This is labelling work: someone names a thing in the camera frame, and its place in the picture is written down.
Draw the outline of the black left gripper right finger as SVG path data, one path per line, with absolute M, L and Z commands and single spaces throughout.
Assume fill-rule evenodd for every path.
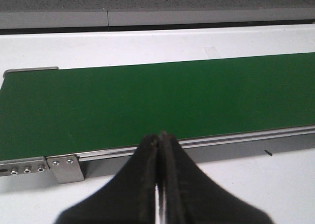
M 235 197 L 210 179 L 176 137 L 159 137 L 160 177 L 168 224 L 271 224 L 263 211 Z

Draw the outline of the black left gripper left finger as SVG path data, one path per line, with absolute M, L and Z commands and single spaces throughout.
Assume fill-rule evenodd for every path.
M 58 224 L 153 224 L 158 137 L 146 135 L 100 190 L 63 211 Z

